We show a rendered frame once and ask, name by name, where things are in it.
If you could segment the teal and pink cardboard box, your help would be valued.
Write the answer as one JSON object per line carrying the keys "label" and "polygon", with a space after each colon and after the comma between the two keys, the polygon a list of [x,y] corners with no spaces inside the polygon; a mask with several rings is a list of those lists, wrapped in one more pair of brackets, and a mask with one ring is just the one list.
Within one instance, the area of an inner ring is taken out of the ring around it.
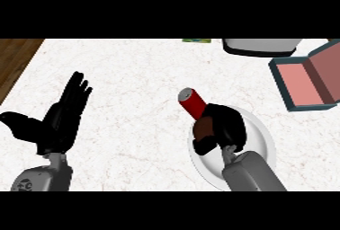
{"label": "teal and pink cardboard box", "polygon": [[340,103],[340,39],[304,57],[275,57],[267,66],[288,111],[325,111]]}

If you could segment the white plate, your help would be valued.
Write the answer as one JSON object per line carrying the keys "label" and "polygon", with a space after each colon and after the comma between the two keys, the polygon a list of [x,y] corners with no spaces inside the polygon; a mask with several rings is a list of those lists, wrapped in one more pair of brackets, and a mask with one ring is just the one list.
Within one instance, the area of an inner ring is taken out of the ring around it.
{"label": "white plate", "polygon": [[[246,111],[245,109],[229,105],[232,109],[235,109],[242,115],[242,121],[246,131],[246,142],[242,148],[242,151],[255,151],[263,159],[267,162],[267,166],[270,169],[276,167],[276,149],[272,136],[267,132],[267,128],[261,123],[260,119],[255,115]],[[192,129],[189,129],[189,138],[187,138],[187,146],[189,146],[189,157],[196,169],[198,174],[202,176],[204,180],[218,189],[229,191],[227,183],[221,177],[221,170],[224,167],[220,147],[204,156],[196,155],[192,146]]]}

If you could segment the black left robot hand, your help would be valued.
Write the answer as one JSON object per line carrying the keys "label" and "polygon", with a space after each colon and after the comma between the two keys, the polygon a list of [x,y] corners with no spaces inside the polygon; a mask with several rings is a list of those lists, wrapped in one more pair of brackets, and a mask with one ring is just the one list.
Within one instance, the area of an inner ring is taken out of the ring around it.
{"label": "black left robot hand", "polygon": [[59,101],[50,106],[44,119],[29,118],[13,111],[0,114],[16,139],[35,143],[37,154],[65,154],[72,148],[81,115],[93,88],[84,74],[72,73]]}

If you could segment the brown cupcake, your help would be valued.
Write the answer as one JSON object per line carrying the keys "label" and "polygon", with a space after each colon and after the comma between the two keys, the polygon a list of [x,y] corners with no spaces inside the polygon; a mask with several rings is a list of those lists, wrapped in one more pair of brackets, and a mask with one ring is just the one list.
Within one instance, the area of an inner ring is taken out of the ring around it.
{"label": "brown cupcake", "polygon": [[196,141],[214,135],[212,118],[210,116],[201,117],[193,124],[192,134]]}

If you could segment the red can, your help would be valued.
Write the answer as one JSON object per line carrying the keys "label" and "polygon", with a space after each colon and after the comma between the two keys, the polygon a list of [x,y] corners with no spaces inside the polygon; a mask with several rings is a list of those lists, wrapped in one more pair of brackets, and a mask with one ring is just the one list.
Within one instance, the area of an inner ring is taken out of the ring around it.
{"label": "red can", "polygon": [[177,94],[177,101],[193,119],[202,116],[205,102],[192,88],[184,88]]}

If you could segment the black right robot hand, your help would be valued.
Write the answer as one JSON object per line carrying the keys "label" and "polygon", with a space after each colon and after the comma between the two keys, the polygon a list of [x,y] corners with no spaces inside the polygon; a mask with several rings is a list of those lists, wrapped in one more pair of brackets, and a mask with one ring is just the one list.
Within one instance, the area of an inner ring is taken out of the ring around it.
{"label": "black right robot hand", "polygon": [[208,103],[202,111],[202,117],[212,118],[214,135],[201,141],[192,140],[192,146],[198,155],[205,155],[218,146],[236,146],[235,152],[242,151],[246,142],[245,125],[241,113],[224,105]]}

